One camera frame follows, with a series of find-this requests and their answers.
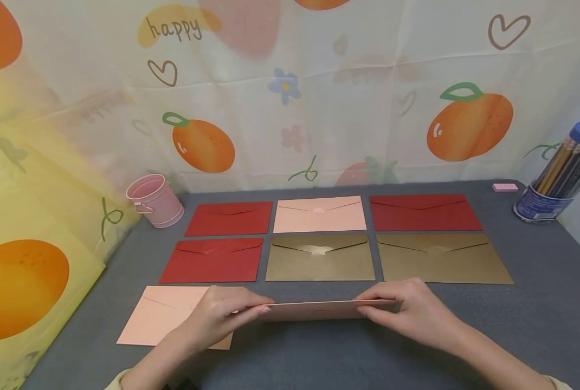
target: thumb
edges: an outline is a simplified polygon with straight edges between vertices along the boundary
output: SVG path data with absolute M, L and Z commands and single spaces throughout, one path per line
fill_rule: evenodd
M 269 311 L 270 308 L 266 305 L 255 305 L 252 308 L 248 308 L 244 311 L 236 313 L 235 315 L 232 315 L 228 320 L 228 327 L 231 328 L 231 331 L 233 332 L 237 328 L 240 328 L 241 326 L 256 320 L 257 317 L 264 313 L 268 313 Z
M 359 310 L 359 312 L 364 316 L 368 317 L 368 319 L 372 322 L 381 326 L 385 326 L 386 328 L 390 328 L 394 331 L 398 331 L 398 329 L 400 329 L 402 326 L 402 319 L 392 312 L 377 309 L 371 305 L 361 305 L 357 308 L 357 310 Z

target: eraser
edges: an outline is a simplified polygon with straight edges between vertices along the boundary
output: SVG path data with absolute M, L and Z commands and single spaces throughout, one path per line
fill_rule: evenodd
M 494 183 L 492 184 L 494 192 L 516 192 L 518 186 L 511 183 Z

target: pink metal pail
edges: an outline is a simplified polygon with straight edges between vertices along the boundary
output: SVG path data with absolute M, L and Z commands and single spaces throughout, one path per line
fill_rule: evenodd
M 167 228 L 179 221 L 184 206 L 171 189 L 171 184 L 160 173 L 143 176 L 134 181 L 125 196 L 134 203 L 138 213 L 147 217 L 151 225 Z

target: pencil holder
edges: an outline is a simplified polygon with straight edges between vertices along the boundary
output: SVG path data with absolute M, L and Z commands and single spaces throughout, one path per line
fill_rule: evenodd
M 574 125 L 541 175 L 513 206 L 521 220 L 552 222 L 580 192 L 580 122 Z

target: hand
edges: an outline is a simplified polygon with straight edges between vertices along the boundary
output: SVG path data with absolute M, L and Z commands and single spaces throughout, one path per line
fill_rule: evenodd
M 274 303 L 244 287 L 212 286 L 191 315 L 175 333 L 184 337 L 196 352 L 223 340 L 229 333 L 270 311 L 263 304 Z
M 378 283 L 355 299 L 380 298 L 396 300 L 401 304 L 401 310 L 391 313 L 369 305 L 362 305 L 357 309 L 373 322 L 421 344 L 455 354 L 470 328 L 418 278 Z

